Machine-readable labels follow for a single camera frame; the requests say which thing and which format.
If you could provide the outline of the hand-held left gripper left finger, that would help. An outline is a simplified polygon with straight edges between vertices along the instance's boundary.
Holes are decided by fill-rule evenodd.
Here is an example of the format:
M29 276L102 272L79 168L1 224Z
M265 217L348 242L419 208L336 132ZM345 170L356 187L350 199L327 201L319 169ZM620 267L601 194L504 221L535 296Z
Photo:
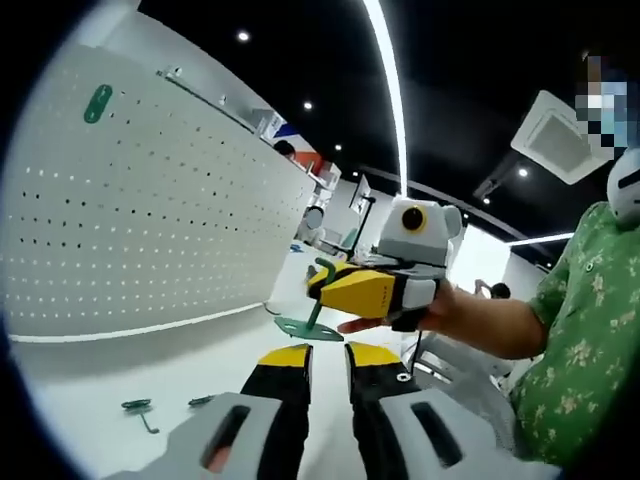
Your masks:
M238 393L195 409L149 465L151 479L295 479L309 433L312 346L262 357Z

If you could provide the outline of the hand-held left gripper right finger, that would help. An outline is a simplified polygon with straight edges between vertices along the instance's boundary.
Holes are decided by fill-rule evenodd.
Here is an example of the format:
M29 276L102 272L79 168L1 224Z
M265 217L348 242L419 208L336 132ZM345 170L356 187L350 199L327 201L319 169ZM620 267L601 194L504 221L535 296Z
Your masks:
M437 388L421 389L389 349L345 345L353 433L369 479L558 479L518 458L493 426Z

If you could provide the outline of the person's right hand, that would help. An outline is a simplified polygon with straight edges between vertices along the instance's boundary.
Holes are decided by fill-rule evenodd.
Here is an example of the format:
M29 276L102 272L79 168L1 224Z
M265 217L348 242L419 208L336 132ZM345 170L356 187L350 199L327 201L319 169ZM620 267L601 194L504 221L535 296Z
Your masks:
M434 299L424 308L394 313L384 318L357 318L341 323L338 332L348 335L385 326L402 333L433 331L445 334L461 325L463 315L468 312L465 306L468 300L477 300L477 297L443 280Z

